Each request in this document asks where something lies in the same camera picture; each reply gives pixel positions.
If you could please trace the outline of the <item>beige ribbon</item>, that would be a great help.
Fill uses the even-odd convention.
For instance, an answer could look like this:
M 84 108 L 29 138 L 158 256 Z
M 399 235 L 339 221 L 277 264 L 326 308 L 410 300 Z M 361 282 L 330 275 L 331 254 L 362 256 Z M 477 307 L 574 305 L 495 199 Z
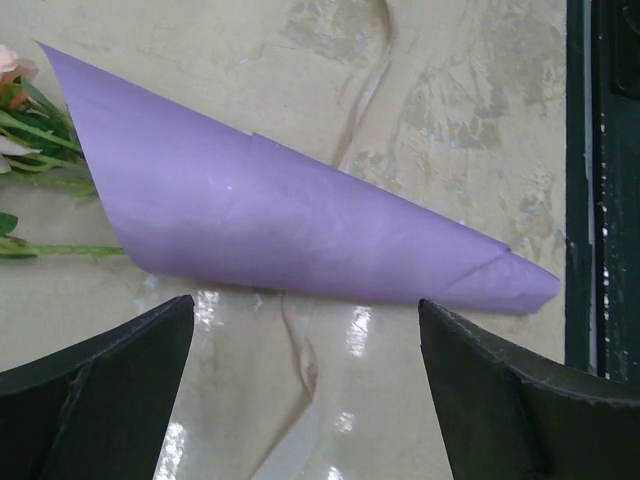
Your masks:
M 380 1 L 378 9 L 384 30 L 384 46 L 359 89 L 331 160 L 331 166 L 343 173 L 350 171 L 356 158 L 356 147 L 367 110 L 389 69 L 398 43 L 398 20 L 393 3 Z M 280 296 L 281 319 L 289 336 L 302 385 L 302 405 L 294 409 L 288 423 L 274 437 L 252 474 L 254 479 L 296 479 L 312 457 L 322 426 L 322 406 L 319 388 L 321 374 L 318 357 L 309 338 L 309 327 L 320 305 L 336 301 L 333 297 L 318 294 L 283 292 Z

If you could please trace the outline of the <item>pink two-bloom flower stem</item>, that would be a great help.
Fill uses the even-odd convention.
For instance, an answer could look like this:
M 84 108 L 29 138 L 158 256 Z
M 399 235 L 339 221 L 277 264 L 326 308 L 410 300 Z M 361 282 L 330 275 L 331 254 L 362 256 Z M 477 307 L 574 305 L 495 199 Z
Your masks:
M 69 112 L 12 72 L 1 74 L 1 159 L 8 178 L 96 193 Z

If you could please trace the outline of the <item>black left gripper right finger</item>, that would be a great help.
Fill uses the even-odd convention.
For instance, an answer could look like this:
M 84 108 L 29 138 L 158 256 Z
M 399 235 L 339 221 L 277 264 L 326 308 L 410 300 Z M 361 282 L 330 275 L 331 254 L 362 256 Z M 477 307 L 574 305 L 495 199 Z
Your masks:
M 418 312 L 454 478 L 638 478 L 638 386 L 559 364 L 436 303 Z

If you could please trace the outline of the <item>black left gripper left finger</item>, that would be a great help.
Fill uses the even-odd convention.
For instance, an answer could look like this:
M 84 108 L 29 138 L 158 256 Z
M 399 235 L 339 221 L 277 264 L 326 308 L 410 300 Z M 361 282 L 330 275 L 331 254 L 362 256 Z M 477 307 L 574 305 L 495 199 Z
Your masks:
M 193 332 L 184 295 L 2 372 L 2 478 L 153 478 Z

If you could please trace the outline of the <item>purple pink wrapping paper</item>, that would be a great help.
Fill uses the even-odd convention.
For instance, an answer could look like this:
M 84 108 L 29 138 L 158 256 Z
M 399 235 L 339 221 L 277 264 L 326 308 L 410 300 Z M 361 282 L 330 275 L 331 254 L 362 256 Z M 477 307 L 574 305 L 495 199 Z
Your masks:
M 156 273 L 528 315 L 559 279 L 496 239 L 46 47 L 108 221 Z

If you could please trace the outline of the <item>peach two-bloom flower stem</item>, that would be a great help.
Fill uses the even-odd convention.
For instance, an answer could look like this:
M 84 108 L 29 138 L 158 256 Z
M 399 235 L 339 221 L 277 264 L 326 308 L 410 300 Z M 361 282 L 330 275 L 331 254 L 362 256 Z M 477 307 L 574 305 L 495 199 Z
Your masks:
M 1 45 L 1 109 L 20 110 L 28 101 L 24 83 L 31 83 L 39 69 L 36 63 L 24 58 L 11 48 Z

